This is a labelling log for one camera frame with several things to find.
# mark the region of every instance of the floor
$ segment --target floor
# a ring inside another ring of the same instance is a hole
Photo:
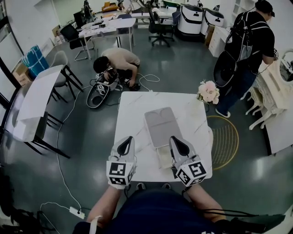
[[[152,47],[147,29],[135,30],[136,46],[133,52],[141,59],[139,72],[154,74],[161,81],[144,84],[153,91],[196,93],[203,80],[212,80],[216,59],[201,43],[176,40],[171,48],[156,44]],[[96,43],[99,54],[114,44],[114,39],[100,39]],[[122,38],[122,46],[129,47],[128,37]],[[95,78],[92,69],[94,60],[74,62],[79,49],[70,50],[68,44],[57,46],[49,54],[52,61],[57,50],[64,50],[70,60],[71,69],[83,82],[89,85]],[[117,120],[117,105],[102,106],[92,110],[86,106],[89,89],[80,93],[76,106],[61,129],[58,146],[71,159],[60,156],[60,164],[67,185],[82,207],[91,208],[108,186],[105,173],[105,161],[114,142]],[[73,107],[73,98],[68,88],[58,88],[58,92],[68,104],[50,100],[47,111],[64,120]],[[117,103],[121,93],[114,91],[106,101]],[[245,112],[251,103],[239,101],[231,109],[231,122],[239,133],[239,149],[235,158],[224,168],[214,171],[213,177],[202,186],[223,206],[224,209],[240,210],[255,214],[285,213],[293,204],[293,150],[285,149],[276,157],[266,156],[265,140],[260,128],[253,131],[249,125],[256,120]],[[210,106],[207,115],[215,115],[214,106]],[[57,128],[47,126],[44,140],[56,145]],[[57,202],[66,207],[78,208],[70,197],[60,176],[56,154],[39,149],[44,155],[38,155],[24,143],[4,137],[0,162],[5,165],[5,173],[10,176],[15,189],[14,206],[31,212],[39,210],[45,202]],[[148,183],[147,187],[160,186]],[[181,192],[183,185],[173,183],[175,191]],[[119,207],[125,201],[123,196]],[[47,204],[42,207],[46,216],[62,234],[72,233],[81,219],[69,214],[66,209]]]

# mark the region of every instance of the standing man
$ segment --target standing man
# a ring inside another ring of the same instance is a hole
[[[112,219],[121,193],[121,189],[109,186],[90,211],[87,223],[78,223],[73,234],[222,234],[222,227],[229,223],[222,211],[217,211],[219,214],[199,212],[199,209],[222,208],[198,184],[187,191],[190,204],[172,191],[169,184],[146,190],[145,185],[139,183],[136,192]]]
[[[132,52],[123,48],[110,48],[102,53],[93,63],[93,69],[96,73],[104,72],[104,78],[109,80],[109,68],[117,70],[119,75],[128,81],[129,87],[133,87],[136,82],[137,68],[140,65],[139,58]]]
[[[275,16],[273,7],[266,0],[259,0],[255,4],[256,11],[249,12],[247,24],[249,26],[257,25],[259,22],[269,21]],[[234,27],[241,20],[241,13],[237,16]],[[216,107],[216,113],[229,118],[230,112],[228,111],[238,99],[240,99],[254,83],[258,69],[261,62],[270,65],[274,60],[277,60],[277,55],[274,52],[275,36],[269,26],[261,27],[253,31],[253,48],[250,57],[237,63],[237,70],[232,79],[232,86],[230,92],[227,89],[220,89],[220,101]]]

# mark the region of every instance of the shoe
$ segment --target shoe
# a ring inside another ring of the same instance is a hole
[[[136,186],[136,191],[145,190],[146,186],[144,183],[138,183]]]
[[[215,111],[216,111],[216,113],[217,113],[218,115],[223,116],[223,117],[226,118],[226,119],[230,118],[230,116],[231,116],[230,112],[227,112],[227,114],[224,115],[224,114],[222,114],[220,111],[218,111],[217,109],[215,109]]]
[[[162,188],[166,188],[166,189],[171,190],[171,185],[166,183],[166,184],[163,184]]]

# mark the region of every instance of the marble tabletop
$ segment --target marble tabletop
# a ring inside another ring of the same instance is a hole
[[[156,150],[147,131],[144,114],[163,107],[171,107],[182,136],[195,148],[204,161],[208,175],[212,176],[211,146],[204,104],[195,94],[162,92],[123,92],[119,106],[115,140],[132,136],[135,139],[137,169],[133,181],[173,182],[171,169],[162,169]]]

